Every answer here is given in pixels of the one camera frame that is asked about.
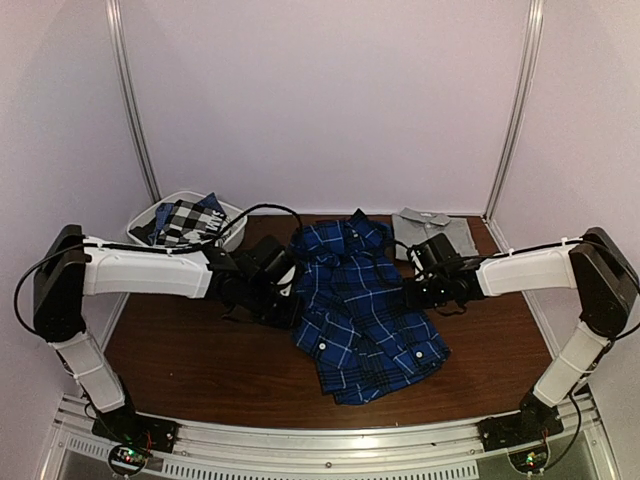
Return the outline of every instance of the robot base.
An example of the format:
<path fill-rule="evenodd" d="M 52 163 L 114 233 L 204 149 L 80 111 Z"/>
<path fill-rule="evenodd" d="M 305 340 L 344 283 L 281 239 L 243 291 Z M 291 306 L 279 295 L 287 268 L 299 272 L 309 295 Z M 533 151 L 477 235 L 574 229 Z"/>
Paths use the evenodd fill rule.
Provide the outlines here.
<path fill-rule="evenodd" d="M 139 428 L 149 432 L 151 436 L 151 449 L 158 452 L 172 453 L 173 445 L 176 439 L 178 424 L 171 420 L 162 418 L 147 417 L 145 415 L 136 414 L 135 422 Z M 113 440 L 112 433 L 107 429 L 106 425 L 100 420 L 96 420 L 91 429 L 91 433 L 98 437 Z M 146 450 L 148 438 L 146 435 L 140 436 L 139 439 L 131 442 L 135 447 Z"/>
<path fill-rule="evenodd" d="M 480 440 L 485 452 L 512 448 L 525 443 L 538 442 L 542 439 L 542 431 L 547 430 L 547 435 L 557 435 L 564 431 L 559 419 L 558 409 L 554 408 L 555 415 L 550 416 L 540 425 L 539 429 L 523 429 L 522 412 L 517 412 L 503 417 L 490 417 L 478 422 Z"/>

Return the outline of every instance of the metal vent grille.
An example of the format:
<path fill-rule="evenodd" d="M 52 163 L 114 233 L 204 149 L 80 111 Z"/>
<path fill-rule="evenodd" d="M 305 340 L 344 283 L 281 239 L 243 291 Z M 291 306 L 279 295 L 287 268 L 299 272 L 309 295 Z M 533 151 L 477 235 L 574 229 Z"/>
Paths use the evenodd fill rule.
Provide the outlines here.
<path fill-rule="evenodd" d="M 71 435 L 67 449 L 97 460 L 106 461 L 110 445 L 100 439 L 93 440 L 80 435 Z M 161 463 L 151 467 L 153 475 L 176 480 L 317 480 L 317 475 L 264 475 L 258 472 L 237 473 L 215 466 L 198 465 L 193 459 L 162 458 Z M 387 472 L 384 474 L 331 474 L 324 473 L 325 480 L 478 480 L 478 467 L 475 460 L 458 462 L 441 467 L 429 467 L 420 470 Z"/>
<path fill-rule="evenodd" d="M 316 479 L 315 476 L 265 476 L 265 475 L 248 475 L 225 472 L 217 468 L 201 467 L 194 465 L 180 464 L 178 462 L 166 461 L 162 469 L 162 473 L 169 478 L 186 479 L 186 480 L 311 480 Z M 323 475 L 323 478 L 333 478 L 330 475 Z M 362 475 L 358 476 L 337 476 L 336 480 L 477 480 L 478 467 L 475 461 L 468 461 L 448 465 L 444 467 L 435 467 L 422 469 L 419 472 L 385 475 L 368 476 L 366 479 Z"/>
<path fill-rule="evenodd" d="M 72 436 L 69 438 L 67 448 L 73 452 L 81 453 L 82 455 L 98 460 L 106 460 L 109 455 L 109 449 L 103 444 L 83 437 Z"/>

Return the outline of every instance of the metal frame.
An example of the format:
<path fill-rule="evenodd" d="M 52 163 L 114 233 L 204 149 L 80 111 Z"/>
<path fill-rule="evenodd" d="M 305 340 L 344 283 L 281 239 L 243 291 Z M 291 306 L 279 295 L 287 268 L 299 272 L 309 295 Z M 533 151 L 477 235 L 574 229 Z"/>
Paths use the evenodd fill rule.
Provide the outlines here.
<path fill-rule="evenodd" d="M 142 129 L 140 121 L 140 112 L 138 103 L 133 89 L 133 81 L 131 79 L 131 69 L 129 68 L 129 59 L 127 57 L 127 49 L 124 39 L 124 29 L 122 27 L 122 17 L 120 14 L 120 0 L 106 0 L 107 20 L 109 23 L 109 32 L 111 34 L 111 42 L 113 44 L 113 52 L 116 60 L 116 68 L 118 70 L 118 79 L 122 91 L 122 99 L 124 101 L 125 113 L 131 131 L 131 138 L 138 157 L 138 163 L 142 171 L 147 193 L 152 203 L 157 203 L 162 199 L 160 187 L 156 180 L 151 159 L 149 158 L 149 150 L 147 141 Z"/>
<path fill-rule="evenodd" d="M 583 394 L 577 400 L 598 478 L 618 480 L 592 397 Z M 58 480 L 67 451 L 106 459 L 114 444 L 91 435 L 93 422 L 84 413 L 85 404 L 73 396 L 63 398 L 47 440 L 50 449 L 38 471 L 41 480 Z M 577 423 L 573 405 L 565 400 L 559 413 L 566 428 L 559 437 L 573 435 Z M 148 468 L 154 475 L 174 479 L 224 475 L 289 480 L 417 479 L 422 478 L 418 474 L 428 472 L 433 472 L 432 478 L 441 478 L 439 472 L 449 471 L 449 478 L 472 480 L 478 478 L 477 460 L 505 454 L 504 450 L 483 451 L 475 426 L 479 420 L 353 430 L 264 429 L 178 420 L 174 453 L 154 452 L 154 464 Z"/>
<path fill-rule="evenodd" d="M 531 90 L 531 81 L 533 80 L 533 73 L 538 59 L 540 39 L 542 38 L 543 7 L 544 0 L 531 0 L 529 7 L 529 21 L 527 24 L 527 31 L 525 33 L 516 96 L 513 101 L 513 109 L 509 119 L 507 136 L 502 147 L 500 164 L 498 165 L 498 171 L 496 172 L 496 178 L 494 180 L 491 195 L 489 196 L 489 202 L 487 203 L 487 209 L 485 211 L 485 218 L 489 220 L 491 220 L 496 213 L 498 201 L 500 200 L 500 195 L 504 188 L 507 173 L 509 171 L 511 161 L 513 160 L 520 129 L 522 128 L 524 108 L 527 98 L 529 97 L 529 91 Z"/>

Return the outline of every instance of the black and white checkered fabric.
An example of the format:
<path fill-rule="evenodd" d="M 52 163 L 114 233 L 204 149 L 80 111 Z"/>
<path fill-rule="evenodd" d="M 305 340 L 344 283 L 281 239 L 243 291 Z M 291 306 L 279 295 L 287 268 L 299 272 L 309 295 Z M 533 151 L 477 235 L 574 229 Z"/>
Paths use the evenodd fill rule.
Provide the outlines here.
<path fill-rule="evenodd" d="M 156 245 L 176 247 L 210 240 L 224 226 L 227 216 L 185 200 L 178 200 L 156 238 Z"/>

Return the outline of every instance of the checkered cloth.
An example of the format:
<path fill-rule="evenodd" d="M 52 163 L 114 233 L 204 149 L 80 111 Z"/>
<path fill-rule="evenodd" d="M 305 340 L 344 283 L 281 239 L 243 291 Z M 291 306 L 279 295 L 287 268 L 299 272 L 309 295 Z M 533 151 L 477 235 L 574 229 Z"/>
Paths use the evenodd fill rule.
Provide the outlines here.
<path fill-rule="evenodd" d="M 304 265 L 296 291 L 307 305 L 293 338 L 316 360 L 322 390 L 336 403 L 368 403 L 428 377 L 449 357 L 426 314 L 404 304 L 402 278 L 384 255 L 391 238 L 388 225 L 358 210 L 346 221 L 307 226 L 292 241 Z"/>
<path fill-rule="evenodd" d="M 224 224 L 226 215 L 205 206 L 178 200 L 156 237 L 156 245 L 175 247 L 211 239 Z"/>

